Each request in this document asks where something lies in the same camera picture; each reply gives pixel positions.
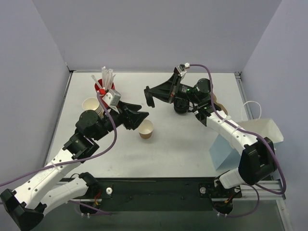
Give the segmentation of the brown paper coffee cup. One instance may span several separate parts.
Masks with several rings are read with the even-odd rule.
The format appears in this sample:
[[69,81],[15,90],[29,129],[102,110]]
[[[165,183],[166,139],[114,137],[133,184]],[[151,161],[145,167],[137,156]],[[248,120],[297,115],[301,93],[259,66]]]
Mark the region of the brown paper coffee cup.
[[150,120],[143,120],[138,127],[138,133],[142,139],[148,139],[152,136],[154,125]]

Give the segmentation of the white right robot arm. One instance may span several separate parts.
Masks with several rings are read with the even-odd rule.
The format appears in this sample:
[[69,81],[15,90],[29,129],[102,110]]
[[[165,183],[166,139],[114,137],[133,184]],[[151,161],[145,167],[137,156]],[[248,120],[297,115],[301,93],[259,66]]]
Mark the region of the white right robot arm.
[[240,184],[255,185],[277,170],[273,158],[274,146],[265,137],[259,138],[227,118],[221,108],[212,102],[212,83],[202,78],[191,87],[181,83],[182,76],[173,74],[166,82],[144,89],[147,105],[155,107],[154,98],[166,103],[181,102],[181,110],[192,112],[198,121],[222,136],[240,155],[238,167],[221,174],[213,185],[218,196],[225,196],[231,188]]

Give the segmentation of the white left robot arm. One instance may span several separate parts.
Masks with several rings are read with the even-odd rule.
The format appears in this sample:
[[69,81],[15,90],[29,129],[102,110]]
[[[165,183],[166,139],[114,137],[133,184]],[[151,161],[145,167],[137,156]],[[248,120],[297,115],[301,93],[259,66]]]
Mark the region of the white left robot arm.
[[100,117],[93,110],[84,111],[76,130],[58,154],[31,179],[15,188],[6,189],[0,199],[6,212],[22,231],[35,228],[50,211],[71,199],[92,198],[101,193],[98,181],[90,173],[80,173],[72,181],[55,187],[70,171],[93,158],[100,140],[119,126],[135,130],[149,115],[141,105],[119,102],[119,112]]

